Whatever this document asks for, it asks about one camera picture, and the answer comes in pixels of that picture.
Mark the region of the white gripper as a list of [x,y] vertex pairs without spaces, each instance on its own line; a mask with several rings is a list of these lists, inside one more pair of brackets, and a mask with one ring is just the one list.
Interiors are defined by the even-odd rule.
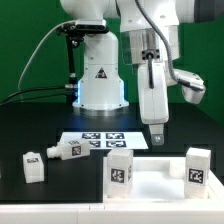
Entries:
[[[199,75],[175,69],[174,75],[182,86],[182,93],[187,102],[198,104],[206,91],[204,81]],[[152,64],[153,86],[149,84],[149,68],[142,64],[138,68],[138,95],[140,116],[148,124],[151,143],[154,146],[164,144],[164,123],[169,119],[167,87],[176,84],[169,77],[168,69],[162,63]]]

